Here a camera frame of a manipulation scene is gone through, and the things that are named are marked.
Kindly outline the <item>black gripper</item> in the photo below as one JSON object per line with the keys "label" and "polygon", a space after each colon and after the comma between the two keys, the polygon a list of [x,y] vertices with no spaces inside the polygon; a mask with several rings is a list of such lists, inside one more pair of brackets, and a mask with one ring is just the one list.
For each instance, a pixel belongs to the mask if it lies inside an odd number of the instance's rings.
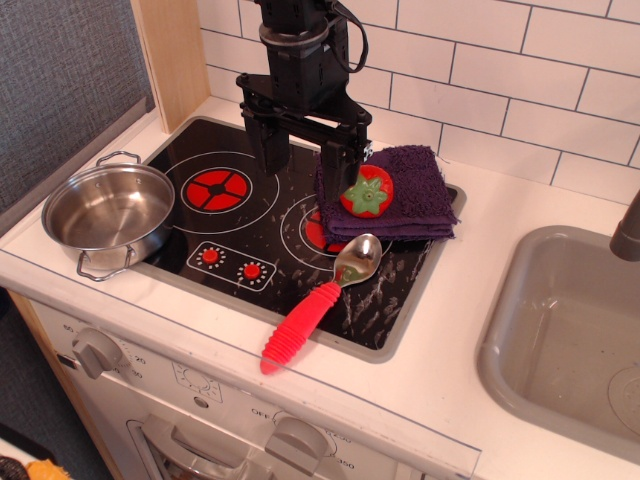
{"label": "black gripper", "polygon": [[369,149],[372,117],[347,93],[349,76],[362,68],[367,52],[352,66],[346,38],[275,38],[265,46],[269,72],[236,79],[254,157],[265,174],[275,175],[289,162],[291,136],[319,146],[324,196],[337,201],[356,183]]}

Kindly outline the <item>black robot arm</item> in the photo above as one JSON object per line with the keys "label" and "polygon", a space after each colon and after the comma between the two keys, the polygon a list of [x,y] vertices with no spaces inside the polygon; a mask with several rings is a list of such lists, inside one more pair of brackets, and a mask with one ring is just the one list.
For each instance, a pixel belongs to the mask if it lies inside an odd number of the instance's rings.
{"label": "black robot arm", "polygon": [[268,175],[289,161],[295,136],[321,149],[324,196],[336,201],[355,184],[370,152],[371,114],[347,93],[350,75],[363,69],[363,51],[349,64],[350,24],[359,20],[338,1],[262,1],[259,37],[266,75],[243,73],[240,105],[254,156]]}

